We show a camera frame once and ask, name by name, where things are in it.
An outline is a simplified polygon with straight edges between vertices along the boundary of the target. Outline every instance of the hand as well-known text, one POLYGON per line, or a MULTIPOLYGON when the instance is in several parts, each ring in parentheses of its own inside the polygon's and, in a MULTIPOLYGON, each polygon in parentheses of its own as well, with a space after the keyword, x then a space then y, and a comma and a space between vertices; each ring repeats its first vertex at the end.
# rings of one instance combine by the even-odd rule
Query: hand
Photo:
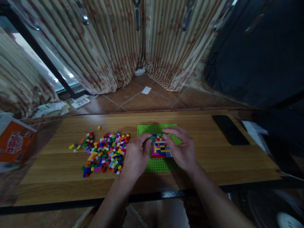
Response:
POLYGON ((127 145, 126 157, 120 178, 136 182, 145 171, 150 157, 152 135, 143 133, 127 145))
POLYGON ((177 146, 170 136, 163 135, 171 150, 171 154, 179 167, 187 173, 195 169, 199 164, 197 163, 193 138, 187 135, 185 129, 180 127, 168 127, 162 131, 167 134, 175 135, 182 142, 182 144, 177 146))

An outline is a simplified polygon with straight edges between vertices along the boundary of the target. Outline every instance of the green baseplate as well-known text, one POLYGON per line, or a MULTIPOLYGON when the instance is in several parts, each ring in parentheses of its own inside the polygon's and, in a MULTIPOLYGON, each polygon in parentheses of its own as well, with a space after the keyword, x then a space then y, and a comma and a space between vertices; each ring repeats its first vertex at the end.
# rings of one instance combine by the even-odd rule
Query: green baseplate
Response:
MULTIPOLYGON (((137 136, 142 133, 162 134, 162 129, 173 126, 177 126, 176 123, 137 125, 137 136)), ((174 135, 171 135, 171 138, 177 145, 181 143, 181 141, 174 135)), ((173 158, 150 158, 145 173, 172 172, 180 170, 181 168, 176 164, 173 158)))

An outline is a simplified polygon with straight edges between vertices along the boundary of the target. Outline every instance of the glass door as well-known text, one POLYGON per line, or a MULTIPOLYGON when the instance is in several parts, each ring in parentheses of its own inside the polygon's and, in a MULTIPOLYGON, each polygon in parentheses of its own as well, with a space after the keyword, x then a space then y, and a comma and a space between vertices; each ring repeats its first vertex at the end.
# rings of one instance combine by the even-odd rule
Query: glass door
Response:
POLYGON ((29 22, 12 6, 0 3, 0 27, 20 46, 58 95, 69 93, 72 98, 84 95, 86 91, 75 76, 42 41, 38 44, 35 40, 33 35, 40 32, 36 21, 29 22))

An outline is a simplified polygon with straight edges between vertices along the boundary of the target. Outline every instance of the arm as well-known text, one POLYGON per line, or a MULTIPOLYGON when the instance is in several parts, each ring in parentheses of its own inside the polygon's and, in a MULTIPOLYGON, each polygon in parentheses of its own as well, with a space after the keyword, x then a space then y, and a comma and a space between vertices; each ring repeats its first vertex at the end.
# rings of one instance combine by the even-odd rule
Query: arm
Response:
POLYGON ((127 146, 123 170, 115 179, 89 228, 122 227, 130 193, 149 161, 151 134, 144 133, 127 146))
POLYGON ((250 227, 251 222, 237 209, 222 190, 212 181, 205 170, 198 164, 194 149, 194 141, 185 129, 170 127, 163 130, 165 133, 178 137, 182 144, 176 145, 170 136, 164 138, 170 147, 176 163, 188 174, 194 184, 204 210, 214 227, 250 227))

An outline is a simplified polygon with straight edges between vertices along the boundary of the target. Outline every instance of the wooden table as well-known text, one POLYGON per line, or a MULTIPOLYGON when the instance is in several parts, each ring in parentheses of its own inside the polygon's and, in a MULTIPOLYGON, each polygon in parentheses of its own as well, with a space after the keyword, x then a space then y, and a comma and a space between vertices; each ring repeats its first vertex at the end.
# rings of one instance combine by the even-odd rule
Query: wooden table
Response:
MULTIPOLYGON (((231 119, 250 142, 249 146, 228 143, 211 114, 227 111, 179 111, 122 113, 66 117, 17 188, 19 198, 14 206, 47 204, 103 198, 116 174, 92 173, 83 178, 81 167, 87 153, 73 153, 68 147, 94 131, 99 139, 108 132, 137 136, 138 124, 176 123, 194 138, 199 163, 218 185, 280 179, 275 163, 260 149, 241 125, 231 119)), ((184 172, 143 174, 132 194, 193 188, 184 172)))

